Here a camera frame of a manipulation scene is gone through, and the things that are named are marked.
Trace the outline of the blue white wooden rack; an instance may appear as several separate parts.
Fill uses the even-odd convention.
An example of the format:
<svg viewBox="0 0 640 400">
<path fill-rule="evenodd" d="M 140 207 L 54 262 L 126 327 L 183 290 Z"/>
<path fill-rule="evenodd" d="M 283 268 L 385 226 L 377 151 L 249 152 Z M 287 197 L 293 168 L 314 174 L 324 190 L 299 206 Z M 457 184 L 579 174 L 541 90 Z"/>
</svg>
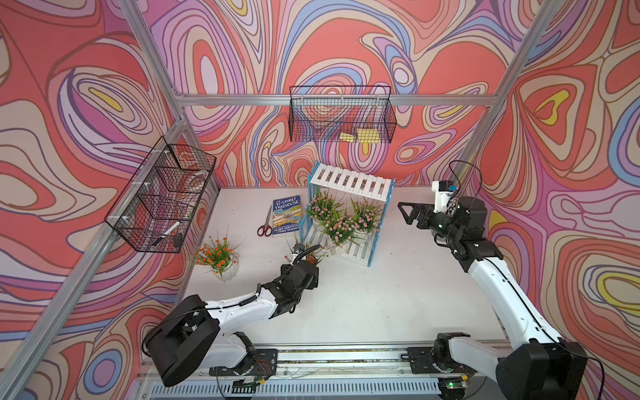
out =
<svg viewBox="0 0 640 400">
<path fill-rule="evenodd" d="M 316 163 L 308 176 L 308 204 L 317 190 L 328 192 L 342 204 L 339 210 L 353 216 L 352 201 L 368 200 L 383 207 L 383 216 L 378 231 L 369 235 L 355 232 L 356 243 L 349 243 L 342 254 L 346 258 L 367 267 L 372 265 L 373 255 L 378 246 L 383 220 L 392 200 L 396 181 L 394 179 L 359 173 L 344 168 Z M 307 215 L 299 223 L 299 238 L 307 245 L 320 244 L 328 249 L 328 236 L 321 230 L 321 224 L 315 223 Z"/>
</svg>

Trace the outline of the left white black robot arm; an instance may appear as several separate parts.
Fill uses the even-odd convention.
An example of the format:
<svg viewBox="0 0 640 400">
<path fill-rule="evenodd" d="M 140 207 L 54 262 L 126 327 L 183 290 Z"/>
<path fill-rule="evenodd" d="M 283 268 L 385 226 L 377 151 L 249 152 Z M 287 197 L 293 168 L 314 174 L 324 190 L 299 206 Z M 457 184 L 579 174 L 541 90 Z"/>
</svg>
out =
<svg viewBox="0 0 640 400">
<path fill-rule="evenodd" d="M 143 339 L 142 350 L 152 360 L 167 388 L 206 368 L 259 385 L 277 371 L 278 352 L 258 350 L 241 327 L 294 313 L 303 293 L 318 286 L 318 255 L 323 246 L 297 244 L 280 275 L 248 294 L 219 301 L 186 297 Z"/>
</svg>

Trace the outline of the red flower potted plant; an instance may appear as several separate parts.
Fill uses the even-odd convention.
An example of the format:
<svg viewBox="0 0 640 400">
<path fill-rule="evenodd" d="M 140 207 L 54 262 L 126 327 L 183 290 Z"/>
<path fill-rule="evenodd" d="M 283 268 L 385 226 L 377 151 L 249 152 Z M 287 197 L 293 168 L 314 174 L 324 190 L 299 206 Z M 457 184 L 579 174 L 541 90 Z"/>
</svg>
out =
<svg viewBox="0 0 640 400">
<path fill-rule="evenodd" d="M 322 245 L 307 245 L 305 243 L 296 242 L 291 248 L 291 255 L 285 259 L 291 265 L 296 260 L 308 261 L 312 265 L 318 266 L 329 255 L 329 251 Z"/>
</svg>

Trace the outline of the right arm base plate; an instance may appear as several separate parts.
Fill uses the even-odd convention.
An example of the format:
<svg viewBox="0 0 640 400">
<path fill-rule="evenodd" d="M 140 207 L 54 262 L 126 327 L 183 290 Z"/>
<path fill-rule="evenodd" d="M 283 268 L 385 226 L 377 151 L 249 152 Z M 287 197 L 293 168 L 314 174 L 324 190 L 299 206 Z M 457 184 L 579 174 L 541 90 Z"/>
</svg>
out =
<svg viewBox="0 0 640 400">
<path fill-rule="evenodd" d="M 458 374 L 473 376 L 476 371 L 458 363 L 443 364 L 435 361 L 433 347 L 410 347 L 400 356 L 409 363 L 412 374 Z"/>
</svg>

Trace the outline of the orange flower potted plant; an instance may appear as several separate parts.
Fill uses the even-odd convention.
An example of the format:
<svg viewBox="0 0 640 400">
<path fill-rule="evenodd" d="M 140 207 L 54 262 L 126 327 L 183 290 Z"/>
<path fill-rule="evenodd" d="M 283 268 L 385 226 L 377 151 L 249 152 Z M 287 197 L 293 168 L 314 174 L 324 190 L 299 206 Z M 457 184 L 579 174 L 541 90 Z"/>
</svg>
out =
<svg viewBox="0 0 640 400">
<path fill-rule="evenodd" d="M 239 271 L 239 253 L 236 247 L 231 245 L 227 237 L 213 239 L 195 254 L 195 264 L 203 266 L 215 278 L 223 282 L 233 279 Z"/>
</svg>

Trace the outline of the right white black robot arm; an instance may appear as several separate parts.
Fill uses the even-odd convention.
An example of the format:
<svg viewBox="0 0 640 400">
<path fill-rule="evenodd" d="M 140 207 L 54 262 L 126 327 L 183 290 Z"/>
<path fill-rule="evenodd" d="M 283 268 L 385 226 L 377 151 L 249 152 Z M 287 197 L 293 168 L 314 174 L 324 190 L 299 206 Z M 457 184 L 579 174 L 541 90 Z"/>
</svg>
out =
<svg viewBox="0 0 640 400">
<path fill-rule="evenodd" d="M 499 351 L 467 333 L 440 333 L 429 354 L 407 354 L 413 369 L 425 361 L 444 373 L 471 368 L 493 380 L 506 399 L 575 399 L 589 357 L 536 310 L 486 238 L 484 201 L 464 196 L 459 177 L 433 182 L 432 191 L 432 204 L 401 202 L 398 209 L 406 224 L 430 231 L 436 245 L 451 251 L 491 304 L 511 349 Z"/>
</svg>

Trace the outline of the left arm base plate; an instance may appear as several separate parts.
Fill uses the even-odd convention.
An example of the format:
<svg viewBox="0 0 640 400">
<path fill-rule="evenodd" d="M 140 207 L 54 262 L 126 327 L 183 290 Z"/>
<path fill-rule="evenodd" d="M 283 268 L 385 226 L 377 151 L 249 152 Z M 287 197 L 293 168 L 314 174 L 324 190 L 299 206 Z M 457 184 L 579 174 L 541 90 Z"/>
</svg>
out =
<svg viewBox="0 0 640 400">
<path fill-rule="evenodd" d="M 259 348 L 248 353 L 234 368 L 210 368 L 211 377 L 258 377 L 269 378 L 278 369 L 278 350 L 276 348 Z"/>
</svg>

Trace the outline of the pink flower potted plant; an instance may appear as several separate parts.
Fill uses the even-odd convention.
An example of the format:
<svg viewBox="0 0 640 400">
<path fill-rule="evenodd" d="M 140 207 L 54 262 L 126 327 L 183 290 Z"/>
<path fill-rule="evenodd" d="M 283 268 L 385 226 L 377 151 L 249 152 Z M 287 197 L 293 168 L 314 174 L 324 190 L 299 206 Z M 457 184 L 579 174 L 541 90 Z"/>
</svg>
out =
<svg viewBox="0 0 640 400">
<path fill-rule="evenodd" d="M 368 200 L 352 201 L 352 222 L 356 233 L 369 235 L 379 229 L 383 207 Z"/>
<path fill-rule="evenodd" d="M 349 243 L 356 243 L 355 224 L 352 217 L 341 210 L 333 210 L 321 223 L 321 230 L 328 236 L 328 251 L 340 255 Z"/>
<path fill-rule="evenodd" d="M 325 224 L 342 204 L 328 192 L 317 190 L 307 206 L 307 215 L 315 223 Z"/>
</svg>

